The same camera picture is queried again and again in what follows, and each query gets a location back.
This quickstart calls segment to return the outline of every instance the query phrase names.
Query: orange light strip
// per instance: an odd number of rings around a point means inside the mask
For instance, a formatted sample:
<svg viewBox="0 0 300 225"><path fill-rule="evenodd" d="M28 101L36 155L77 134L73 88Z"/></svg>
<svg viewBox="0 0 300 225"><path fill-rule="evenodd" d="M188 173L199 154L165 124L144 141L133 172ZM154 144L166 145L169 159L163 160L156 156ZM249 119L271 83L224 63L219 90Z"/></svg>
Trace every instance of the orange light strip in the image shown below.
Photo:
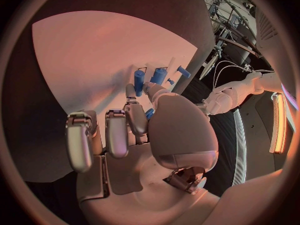
<svg viewBox="0 0 300 225"><path fill-rule="evenodd" d="M282 154L285 147L287 129L286 99L282 93L273 95L272 98L274 105L274 124L269 152Z"/></svg>

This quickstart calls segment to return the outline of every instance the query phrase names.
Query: blue object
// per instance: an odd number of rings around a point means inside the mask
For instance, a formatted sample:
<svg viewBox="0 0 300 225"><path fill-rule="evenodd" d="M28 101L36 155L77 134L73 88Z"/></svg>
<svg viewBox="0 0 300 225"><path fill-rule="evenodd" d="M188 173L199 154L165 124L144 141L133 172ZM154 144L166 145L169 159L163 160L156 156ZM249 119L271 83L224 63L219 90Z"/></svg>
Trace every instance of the blue object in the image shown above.
<svg viewBox="0 0 300 225"><path fill-rule="evenodd" d="M136 70L134 72L134 90L137 97L143 94L143 84L144 84L145 73L141 70Z"/></svg>
<svg viewBox="0 0 300 225"><path fill-rule="evenodd" d="M180 72L186 78L189 78L191 76L191 74L187 70L185 70L182 66L179 66L177 68L177 71Z"/></svg>
<svg viewBox="0 0 300 225"><path fill-rule="evenodd" d="M171 85L173 85L173 84L175 83L173 80L171 80L171 78L168 78L167 81L168 81Z"/></svg>
<svg viewBox="0 0 300 225"><path fill-rule="evenodd" d="M149 109L148 111L146 111L145 113L146 113L147 119L149 120L149 119L152 117L153 113L154 113L154 109L153 109L153 108L150 108L150 109Z"/></svg>
<svg viewBox="0 0 300 225"><path fill-rule="evenodd" d="M167 76L167 70L164 68L157 68L155 69L153 77L151 77L150 82L162 85L165 77Z"/></svg>

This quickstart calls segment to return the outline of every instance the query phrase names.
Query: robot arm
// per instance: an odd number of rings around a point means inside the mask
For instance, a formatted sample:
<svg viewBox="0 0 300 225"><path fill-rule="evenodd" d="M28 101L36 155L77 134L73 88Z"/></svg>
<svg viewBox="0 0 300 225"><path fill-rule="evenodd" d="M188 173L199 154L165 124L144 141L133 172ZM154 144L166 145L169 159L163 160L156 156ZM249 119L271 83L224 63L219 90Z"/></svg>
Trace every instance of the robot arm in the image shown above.
<svg viewBox="0 0 300 225"><path fill-rule="evenodd" d="M197 106L206 115L223 114L239 106L249 94L264 91L282 93L281 82L274 72L252 72L242 81L231 81L214 88L208 98Z"/></svg>

